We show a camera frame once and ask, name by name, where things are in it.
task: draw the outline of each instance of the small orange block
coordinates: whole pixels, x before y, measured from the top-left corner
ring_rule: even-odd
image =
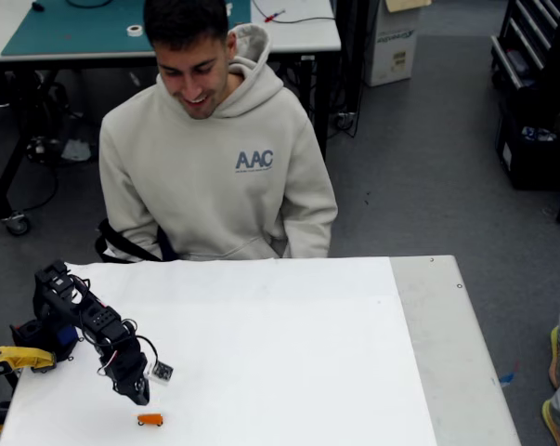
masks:
[[[156,425],[161,426],[164,424],[164,418],[159,413],[144,413],[137,416],[137,422],[140,426],[143,425]]]

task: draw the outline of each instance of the green cutting mat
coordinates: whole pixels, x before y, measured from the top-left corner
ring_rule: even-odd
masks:
[[[103,0],[75,0],[94,5]],[[144,0],[112,0],[105,7],[81,9],[65,0],[38,0],[1,53],[3,56],[151,51],[145,33],[129,37],[127,27],[143,25]],[[251,21],[250,0],[233,0],[230,27]]]

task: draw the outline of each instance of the white paper sheet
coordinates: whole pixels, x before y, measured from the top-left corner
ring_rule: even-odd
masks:
[[[74,361],[24,374],[1,446],[436,445],[386,258],[72,271],[137,321],[173,379],[135,406],[82,343]],[[152,412],[162,427],[137,425]]]

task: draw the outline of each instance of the aac logo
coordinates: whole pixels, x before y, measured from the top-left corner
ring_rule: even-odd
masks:
[[[259,170],[268,170],[273,164],[273,151],[254,151],[251,159],[242,151],[236,162],[236,170],[238,172],[256,172]]]

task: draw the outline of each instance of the hoodie sleeve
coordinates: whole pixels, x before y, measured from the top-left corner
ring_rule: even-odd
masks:
[[[288,235],[284,257],[326,257],[337,216],[332,183],[313,126],[305,119],[293,148],[281,205]]]
[[[100,180],[106,212],[112,228],[130,242],[162,258],[157,242],[158,224],[137,193],[124,169],[106,124],[100,130]],[[138,261],[109,243],[112,252],[121,259]]]

